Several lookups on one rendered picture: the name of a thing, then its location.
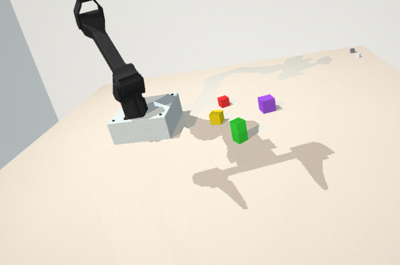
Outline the yellow square block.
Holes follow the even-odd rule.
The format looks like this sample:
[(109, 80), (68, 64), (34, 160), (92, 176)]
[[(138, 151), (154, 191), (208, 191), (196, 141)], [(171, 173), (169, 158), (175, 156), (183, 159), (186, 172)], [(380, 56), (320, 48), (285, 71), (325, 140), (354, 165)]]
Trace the yellow square block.
[(224, 121), (223, 110), (212, 110), (209, 114), (211, 125), (221, 125)]

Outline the green block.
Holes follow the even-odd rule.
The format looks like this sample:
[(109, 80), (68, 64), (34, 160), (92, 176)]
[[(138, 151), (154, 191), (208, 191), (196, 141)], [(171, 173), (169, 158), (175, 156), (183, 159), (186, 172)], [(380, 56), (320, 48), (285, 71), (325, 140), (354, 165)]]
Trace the green block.
[(234, 132), (231, 132), (231, 133), (232, 133), (232, 139), (233, 139), (233, 141), (236, 142), (236, 143), (238, 143), (238, 144), (241, 144), (241, 143), (243, 143), (243, 142), (249, 140), (249, 139), (248, 139), (248, 132), (247, 132), (247, 131), (244, 131), (244, 132), (242, 132), (241, 134), (236, 134), (236, 133), (234, 133)]
[(230, 126), (231, 131), (236, 134), (241, 134), (244, 131), (247, 131), (246, 120), (241, 119), (240, 117), (237, 117), (236, 119), (230, 121)]

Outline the purple cube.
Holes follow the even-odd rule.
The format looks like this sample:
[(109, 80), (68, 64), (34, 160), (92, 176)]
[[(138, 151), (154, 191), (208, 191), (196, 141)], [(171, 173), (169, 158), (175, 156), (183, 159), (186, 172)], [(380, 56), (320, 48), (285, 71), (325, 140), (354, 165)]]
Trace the purple cube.
[(259, 109), (264, 114), (276, 111), (275, 97), (273, 97), (270, 94), (258, 97), (258, 103), (259, 103)]

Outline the red block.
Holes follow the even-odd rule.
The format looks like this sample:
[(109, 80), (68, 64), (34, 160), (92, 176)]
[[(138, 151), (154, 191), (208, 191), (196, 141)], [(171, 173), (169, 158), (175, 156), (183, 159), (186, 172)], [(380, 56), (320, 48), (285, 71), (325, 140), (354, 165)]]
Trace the red block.
[(221, 96), (217, 98), (220, 107), (225, 108), (230, 106), (229, 98), (227, 96)]

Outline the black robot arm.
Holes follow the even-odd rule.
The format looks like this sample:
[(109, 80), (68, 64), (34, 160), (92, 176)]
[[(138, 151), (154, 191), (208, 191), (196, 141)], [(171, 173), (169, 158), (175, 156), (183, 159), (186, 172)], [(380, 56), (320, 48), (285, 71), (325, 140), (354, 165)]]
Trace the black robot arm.
[(84, 35), (93, 39), (104, 60), (112, 71), (112, 93), (121, 103), (124, 120), (144, 117), (148, 110), (145, 98), (144, 78), (138, 73), (133, 63), (125, 63), (110, 40), (105, 28), (103, 8), (93, 0), (98, 9), (79, 14), (81, 5), (92, 0), (76, 0), (74, 15), (76, 24)]

